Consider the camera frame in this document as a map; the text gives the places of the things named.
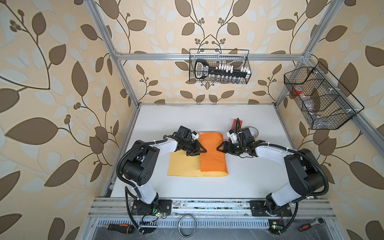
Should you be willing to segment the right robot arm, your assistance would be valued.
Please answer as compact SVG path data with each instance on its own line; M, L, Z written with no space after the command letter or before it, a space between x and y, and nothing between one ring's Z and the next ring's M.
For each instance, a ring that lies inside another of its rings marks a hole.
M329 181L311 151L293 150L280 145L255 140L250 129L237 129L228 132L229 141L222 142L217 151L241 157L261 157L286 167L288 182L278 190L268 194L258 211L276 216L290 203L314 196L323 196L329 191Z

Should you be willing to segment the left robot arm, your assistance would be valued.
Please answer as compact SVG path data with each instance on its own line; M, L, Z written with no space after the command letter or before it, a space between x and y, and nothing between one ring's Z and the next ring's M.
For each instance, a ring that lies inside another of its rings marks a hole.
M186 156L195 157L207 152L199 142L199 134L186 127L172 135L165 135L162 140L144 142L137 140L133 146L119 160L116 167L117 178L135 190L134 196L129 196L139 201L151 211L157 208L159 195L154 190L150 179L154 173L159 156L184 151Z

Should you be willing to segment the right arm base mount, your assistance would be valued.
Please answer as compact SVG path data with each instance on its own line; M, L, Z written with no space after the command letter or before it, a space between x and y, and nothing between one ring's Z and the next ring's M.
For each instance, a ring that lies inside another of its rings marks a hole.
M253 217L292 217L293 213L289 204L277 206L272 201L252 200L250 208Z

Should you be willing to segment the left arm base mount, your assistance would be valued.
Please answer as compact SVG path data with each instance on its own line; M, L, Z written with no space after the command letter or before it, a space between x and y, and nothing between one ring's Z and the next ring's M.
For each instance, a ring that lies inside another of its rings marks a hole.
M133 215L157 215L160 217L169 216L172 211L172 200L155 200L152 204L146 204L140 200L134 200L132 206Z

